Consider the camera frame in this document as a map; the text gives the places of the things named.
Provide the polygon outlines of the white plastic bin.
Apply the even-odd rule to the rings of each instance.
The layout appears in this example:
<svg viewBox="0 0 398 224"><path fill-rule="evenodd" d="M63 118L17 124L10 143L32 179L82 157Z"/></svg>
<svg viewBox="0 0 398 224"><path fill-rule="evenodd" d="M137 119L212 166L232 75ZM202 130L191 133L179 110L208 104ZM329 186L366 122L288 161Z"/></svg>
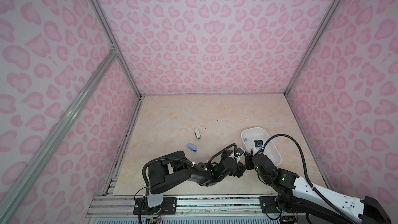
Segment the white plastic bin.
<svg viewBox="0 0 398 224"><path fill-rule="evenodd" d="M273 141L270 141L264 147L269 138L270 136L267 131L261 127L248 128L241 133L241 139L246 152L254 155L256 152L262 150L262 153L268 156L273 164L278 167L282 163L282 157Z"/></svg>

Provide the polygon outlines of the blue mini stapler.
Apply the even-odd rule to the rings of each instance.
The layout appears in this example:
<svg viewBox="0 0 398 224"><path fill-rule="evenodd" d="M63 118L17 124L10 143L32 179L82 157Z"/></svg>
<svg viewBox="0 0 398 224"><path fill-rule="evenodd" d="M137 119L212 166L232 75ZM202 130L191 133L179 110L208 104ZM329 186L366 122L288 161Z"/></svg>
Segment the blue mini stapler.
<svg viewBox="0 0 398 224"><path fill-rule="evenodd" d="M192 152L197 152L197 151L198 151L197 146L194 145L194 144L188 144L188 145L187 145L187 148L188 148L190 151L192 151Z"/></svg>

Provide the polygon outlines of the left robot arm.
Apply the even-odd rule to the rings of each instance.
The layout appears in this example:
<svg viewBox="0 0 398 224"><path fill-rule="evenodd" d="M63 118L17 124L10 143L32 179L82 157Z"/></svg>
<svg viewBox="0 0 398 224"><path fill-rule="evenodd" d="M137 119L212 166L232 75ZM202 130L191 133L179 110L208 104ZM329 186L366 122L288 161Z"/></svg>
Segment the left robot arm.
<svg viewBox="0 0 398 224"><path fill-rule="evenodd" d="M210 187L228 176L241 177L246 168L240 160L246 155L232 144L205 163L190 161L182 150L147 162L142 169L147 207L162 205L164 193L185 181Z"/></svg>

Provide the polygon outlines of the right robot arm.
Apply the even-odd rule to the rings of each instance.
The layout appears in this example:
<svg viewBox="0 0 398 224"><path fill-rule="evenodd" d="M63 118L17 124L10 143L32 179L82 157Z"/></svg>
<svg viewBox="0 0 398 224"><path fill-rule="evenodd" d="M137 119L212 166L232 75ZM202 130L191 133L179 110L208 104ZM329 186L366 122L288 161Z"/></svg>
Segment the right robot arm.
<svg viewBox="0 0 398 224"><path fill-rule="evenodd" d="M304 177L275 166L268 156L245 153L245 166L277 192L276 208L297 211L332 224L390 224L391 218L374 198L350 197L315 185Z"/></svg>

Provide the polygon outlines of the right mounting plate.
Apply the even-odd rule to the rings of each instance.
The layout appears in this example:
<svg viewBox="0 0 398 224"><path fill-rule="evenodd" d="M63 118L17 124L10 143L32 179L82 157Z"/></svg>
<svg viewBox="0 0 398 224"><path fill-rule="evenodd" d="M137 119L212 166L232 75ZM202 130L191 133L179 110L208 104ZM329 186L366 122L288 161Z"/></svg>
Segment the right mounting plate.
<svg viewBox="0 0 398 224"><path fill-rule="evenodd" d="M275 201L276 196L259 197L260 207L263 214L279 214L280 210Z"/></svg>

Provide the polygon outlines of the mounting plate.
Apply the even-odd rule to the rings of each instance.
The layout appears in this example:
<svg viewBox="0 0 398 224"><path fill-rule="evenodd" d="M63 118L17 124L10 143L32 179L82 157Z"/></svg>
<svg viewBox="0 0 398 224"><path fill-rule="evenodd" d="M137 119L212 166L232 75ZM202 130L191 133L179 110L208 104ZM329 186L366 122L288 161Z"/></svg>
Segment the mounting plate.
<svg viewBox="0 0 398 224"><path fill-rule="evenodd" d="M275 201L276 196L259 197L260 207L263 214L279 214L280 210Z"/></svg>
<svg viewBox="0 0 398 224"><path fill-rule="evenodd" d="M177 198L166 197L162 199L160 205L150 207L146 200L143 206L143 197L135 200L134 215L174 215L176 214Z"/></svg>

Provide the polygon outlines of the left mounting plate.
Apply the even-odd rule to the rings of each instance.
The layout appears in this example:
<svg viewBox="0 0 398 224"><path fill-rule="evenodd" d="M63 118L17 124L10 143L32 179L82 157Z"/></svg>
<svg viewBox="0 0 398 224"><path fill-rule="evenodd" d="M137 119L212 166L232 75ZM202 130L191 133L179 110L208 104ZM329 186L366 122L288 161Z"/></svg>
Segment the left mounting plate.
<svg viewBox="0 0 398 224"><path fill-rule="evenodd" d="M143 206L143 197L135 200L134 215L174 215L176 214L177 198L166 197L162 199L160 205L150 207L146 200Z"/></svg>

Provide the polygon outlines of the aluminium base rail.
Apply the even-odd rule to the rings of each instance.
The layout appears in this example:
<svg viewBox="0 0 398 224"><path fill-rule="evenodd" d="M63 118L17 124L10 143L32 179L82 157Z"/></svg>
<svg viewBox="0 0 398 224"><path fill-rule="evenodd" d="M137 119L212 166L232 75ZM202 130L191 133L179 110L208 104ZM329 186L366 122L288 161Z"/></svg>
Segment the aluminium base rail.
<svg viewBox="0 0 398 224"><path fill-rule="evenodd" d="M165 196L177 198L174 215L134 215L139 196L94 197L86 224L305 224L306 215L288 211L263 214L259 197L271 195Z"/></svg>

